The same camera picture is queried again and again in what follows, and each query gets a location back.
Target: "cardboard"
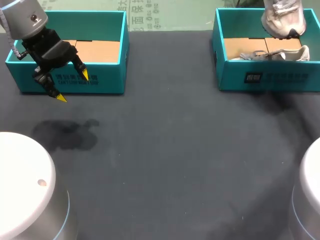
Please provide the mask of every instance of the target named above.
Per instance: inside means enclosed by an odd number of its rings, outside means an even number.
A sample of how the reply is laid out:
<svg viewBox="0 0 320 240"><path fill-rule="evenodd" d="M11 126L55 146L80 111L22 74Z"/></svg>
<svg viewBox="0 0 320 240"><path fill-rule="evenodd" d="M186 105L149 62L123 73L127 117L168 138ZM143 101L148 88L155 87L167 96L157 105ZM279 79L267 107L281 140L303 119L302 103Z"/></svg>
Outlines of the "cardboard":
<svg viewBox="0 0 320 240"><path fill-rule="evenodd" d="M78 56L83 62L117 63L119 41L76 41Z"/></svg>
<svg viewBox="0 0 320 240"><path fill-rule="evenodd" d="M228 60L238 58L240 54L251 54L254 51L268 52L264 38L225 38L224 46Z"/></svg>
<svg viewBox="0 0 320 240"><path fill-rule="evenodd" d="M271 53L280 49L296 50L302 47L299 39L274 38L224 38L228 60L238 58L240 54L251 54L254 51Z"/></svg>
<svg viewBox="0 0 320 240"><path fill-rule="evenodd" d="M283 40L266 38L265 42L269 53L278 51L280 49L297 50L302 47L300 40L296 38Z"/></svg>

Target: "shoe sole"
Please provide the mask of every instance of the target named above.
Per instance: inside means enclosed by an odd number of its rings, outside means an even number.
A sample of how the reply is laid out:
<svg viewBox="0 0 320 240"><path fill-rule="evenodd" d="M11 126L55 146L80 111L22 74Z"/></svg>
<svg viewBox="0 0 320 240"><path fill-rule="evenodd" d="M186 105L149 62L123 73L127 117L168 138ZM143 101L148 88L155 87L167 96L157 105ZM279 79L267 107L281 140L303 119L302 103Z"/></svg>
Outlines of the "shoe sole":
<svg viewBox="0 0 320 240"><path fill-rule="evenodd" d="M270 34L270 32L273 32L273 31L268 27L268 25L267 25L266 21L264 21L263 17L262 17L262 19L261 19L261 24L262 24L263 29L264 29L271 37L273 37L274 39L279 39L279 40L283 40L283 39L287 39L287 40L290 40L290 39L299 39L300 36L302 36L302 35L306 32L306 30L307 30L306 20L303 20L303 22L304 22L305 27L304 27L304 31L303 31L301 34L297 33L297 31L292 28L292 29L290 30L289 34L288 34L286 37L283 37L283 36L279 36L279 35L277 36L277 34L274 34L274 35Z"/></svg>

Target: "sneaker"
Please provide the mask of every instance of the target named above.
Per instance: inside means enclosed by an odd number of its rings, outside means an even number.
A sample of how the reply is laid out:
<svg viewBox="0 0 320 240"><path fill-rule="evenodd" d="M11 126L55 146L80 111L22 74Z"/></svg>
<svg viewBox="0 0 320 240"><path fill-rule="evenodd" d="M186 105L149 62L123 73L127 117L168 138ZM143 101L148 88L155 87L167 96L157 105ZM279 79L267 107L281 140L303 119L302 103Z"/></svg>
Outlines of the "sneaker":
<svg viewBox="0 0 320 240"><path fill-rule="evenodd" d="M310 51L304 45L297 50L281 49L274 52L254 51L253 53L241 53L240 57L232 60L251 60L251 61L310 61Z"/></svg>
<svg viewBox="0 0 320 240"><path fill-rule="evenodd" d="M265 11L261 22L274 38L298 38L306 31L302 0L263 0Z"/></svg>

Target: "teal box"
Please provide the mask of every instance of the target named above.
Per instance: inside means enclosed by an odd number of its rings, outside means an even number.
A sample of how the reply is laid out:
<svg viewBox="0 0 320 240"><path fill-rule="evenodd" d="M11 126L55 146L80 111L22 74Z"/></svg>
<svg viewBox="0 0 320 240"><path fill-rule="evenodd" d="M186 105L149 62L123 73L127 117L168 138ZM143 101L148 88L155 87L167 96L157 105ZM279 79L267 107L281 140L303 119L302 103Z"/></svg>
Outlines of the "teal box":
<svg viewBox="0 0 320 240"><path fill-rule="evenodd" d="M89 82L78 76L70 62L51 72L55 87L61 93L123 94L125 91L129 32L125 11L47 11L47 28L54 29L63 40L120 42L118 62L85 62ZM25 49L21 41L17 49ZM28 55L19 61L11 51L5 61L16 84L23 93L44 93L32 74L37 67Z"/></svg>
<svg viewBox="0 0 320 240"><path fill-rule="evenodd" d="M300 37L310 49L310 61L228 60L224 39L271 36L261 23L263 8L217 8L212 47L218 88L222 91L320 91L320 24L312 9L305 9L307 28ZM255 75L256 81L248 82Z"/></svg>

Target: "dark gray table surface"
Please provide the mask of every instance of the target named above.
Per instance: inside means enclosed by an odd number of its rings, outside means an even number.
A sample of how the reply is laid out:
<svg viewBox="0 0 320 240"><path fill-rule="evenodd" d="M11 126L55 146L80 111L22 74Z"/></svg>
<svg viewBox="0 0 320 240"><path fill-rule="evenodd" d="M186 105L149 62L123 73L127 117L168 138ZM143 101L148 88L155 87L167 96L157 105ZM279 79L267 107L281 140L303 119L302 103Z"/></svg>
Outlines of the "dark gray table surface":
<svg viewBox="0 0 320 240"><path fill-rule="evenodd" d="M320 98L220 92L210 40L211 31L132 32L125 94L65 104L20 94L0 35L0 131L51 154L79 240L288 239Z"/></svg>

